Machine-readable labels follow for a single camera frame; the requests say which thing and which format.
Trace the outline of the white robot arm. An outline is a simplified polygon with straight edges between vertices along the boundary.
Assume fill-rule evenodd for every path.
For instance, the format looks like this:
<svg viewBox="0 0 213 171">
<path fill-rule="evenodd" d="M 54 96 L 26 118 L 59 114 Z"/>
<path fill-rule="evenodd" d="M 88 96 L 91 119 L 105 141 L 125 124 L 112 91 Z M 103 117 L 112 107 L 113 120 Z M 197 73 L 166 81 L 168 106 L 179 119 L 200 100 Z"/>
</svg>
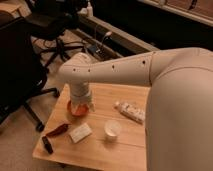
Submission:
<svg viewBox="0 0 213 171">
<path fill-rule="evenodd" d="M 148 171 L 213 171 L 213 51 L 198 47 L 94 63 L 78 53 L 59 69 L 75 102 L 91 83 L 143 86 Z"/>
</svg>

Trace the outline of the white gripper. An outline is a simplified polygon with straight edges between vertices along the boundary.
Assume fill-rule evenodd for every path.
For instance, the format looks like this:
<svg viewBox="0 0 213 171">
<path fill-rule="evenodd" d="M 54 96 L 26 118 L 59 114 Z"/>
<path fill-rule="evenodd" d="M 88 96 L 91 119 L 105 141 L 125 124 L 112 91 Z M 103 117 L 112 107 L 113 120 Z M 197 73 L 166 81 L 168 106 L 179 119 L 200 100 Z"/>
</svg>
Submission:
<svg viewBox="0 0 213 171">
<path fill-rule="evenodd" d="M 90 90 L 88 83 L 70 84 L 69 88 L 69 105 L 71 108 L 75 108 L 79 105 L 87 105 L 90 111 L 95 111 L 95 106 L 92 103 L 92 91 Z"/>
</svg>

